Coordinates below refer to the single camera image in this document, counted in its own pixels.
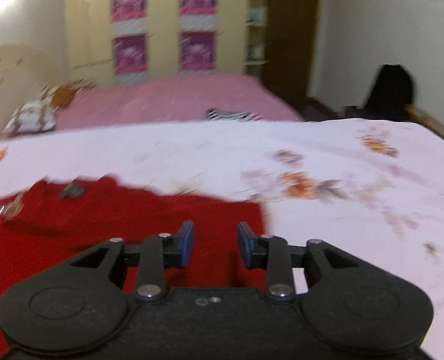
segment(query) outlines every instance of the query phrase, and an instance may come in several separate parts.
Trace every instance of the white wall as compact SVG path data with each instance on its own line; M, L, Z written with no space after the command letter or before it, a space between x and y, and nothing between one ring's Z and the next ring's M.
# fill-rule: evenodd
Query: white wall
M65 0L0 2L0 45L22 43L39 49L66 72L64 4Z
M377 68L402 64L416 104L444 123L444 0L321 0L310 95L359 105Z

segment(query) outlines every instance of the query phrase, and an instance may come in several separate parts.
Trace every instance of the striped cloth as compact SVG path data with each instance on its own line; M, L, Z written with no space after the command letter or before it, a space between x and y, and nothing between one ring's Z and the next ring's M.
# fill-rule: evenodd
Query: striped cloth
M211 108L207 110L207 119L208 120L239 120L241 122L252 122L255 120L262 119L259 114L254 112L230 112L223 111L216 108Z

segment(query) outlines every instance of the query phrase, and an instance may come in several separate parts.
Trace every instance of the chair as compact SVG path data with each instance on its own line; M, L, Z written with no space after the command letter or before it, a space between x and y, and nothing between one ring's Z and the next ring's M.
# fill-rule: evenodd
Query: chair
M344 108L345 118L384 119L402 122L410 119L405 106L412 104L415 84L412 76L399 64L383 65L374 87L362 109L352 105Z

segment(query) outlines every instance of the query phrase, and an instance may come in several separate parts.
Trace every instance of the pillow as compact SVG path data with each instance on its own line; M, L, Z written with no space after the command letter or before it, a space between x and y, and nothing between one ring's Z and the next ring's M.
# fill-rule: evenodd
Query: pillow
M55 127L55 109L47 102L27 102L17 108L3 132L15 135L24 132L43 132Z
M52 107L68 107L79 88L72 86L45 87L39 99L48 102Z

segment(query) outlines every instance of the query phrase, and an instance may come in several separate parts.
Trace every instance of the wooden bed frame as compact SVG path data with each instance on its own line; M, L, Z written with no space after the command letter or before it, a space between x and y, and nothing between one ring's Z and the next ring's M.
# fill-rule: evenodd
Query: wooden bed frame
M444 139L444 125L440 123L437 119L430 116L421 109L415 107L414 105L407 105L406 110L410 115L410 120L412 122L418 123L429 130L432 130L440 138Z
M23 44L0 46L0 133L19 105L35 99L44 86L65 81L45 53Z

